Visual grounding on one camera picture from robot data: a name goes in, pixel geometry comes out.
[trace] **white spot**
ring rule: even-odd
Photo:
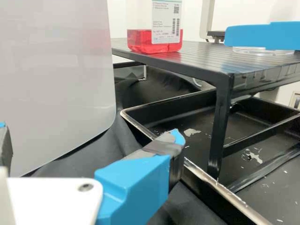
[[[258,162],[259,164],[262,164],[262,163],[263,163],[263,160],[262,160],[261,158],[259,158],[259,155],[258,155],[258,154],[256,155],[256,154],[254,154],[253,152],[246,153],[246,151],[250,151],[250,149],[246,149],[244,153],[245,153],[247,156],[250,156],[251,158],[256,159],[257,162]]]
[[[247,161],[247,156],[245,154],[242,154],[241,157],[244,161]]]
[[[235,139],[233,139],[232,137],[227,137],[226,139],[235,141]]]
[[[186,129],[186,130],[183,131],[183,132],[184,132],[184,134],[185,134],[187,137],[190,137],[191,135],[201,133],[201,130],[195,130],[195,129],[189,128],[189,129]]]

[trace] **white cover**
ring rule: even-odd
[[[106,0],[1,0],[0,121],[20,176],[108,129],[115,94]]]

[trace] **white machine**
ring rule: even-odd
[[[107,2],[2,0],[0,27],[0,118],[21,176],[114,121]]]
[[[103,187],[88,178],[7,178],[0,166],[2,225],[93,225]]]

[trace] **flask label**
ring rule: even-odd
[[[179,43],[182,0],[152,0],[152,44]]]

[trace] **black fabric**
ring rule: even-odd
[[[147,68],[147,80],[115,80],[117,115],[113,125],[88,144],[35,171],[33,177],[93,177],[94,171],[123,158],[141,146],[120,116],[123,108],[198,91],[165,71]],[[222,225],[225,222],[179,182],[149,225]]]

